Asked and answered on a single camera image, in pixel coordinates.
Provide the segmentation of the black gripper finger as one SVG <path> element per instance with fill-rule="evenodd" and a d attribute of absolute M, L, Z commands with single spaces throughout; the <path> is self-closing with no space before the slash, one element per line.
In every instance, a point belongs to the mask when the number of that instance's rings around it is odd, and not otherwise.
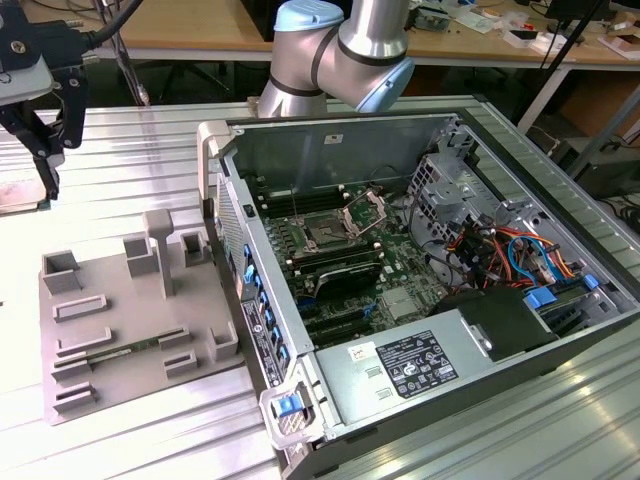
<path fill-rule="evenodd" d="M 28 101 L 1 107 L 1 125 L 32 154 L 45 190 L 46 201 L 59 194 L 59 175 L 54 163 L 64 162 L 64 149 L 76 149 L 82 143 L 88 102 L 88 81 L 83 66 L 57 69 L 53 80 L 59 84 L 53 94 L 61 107 L 52 123 L 45 124 Z"/>

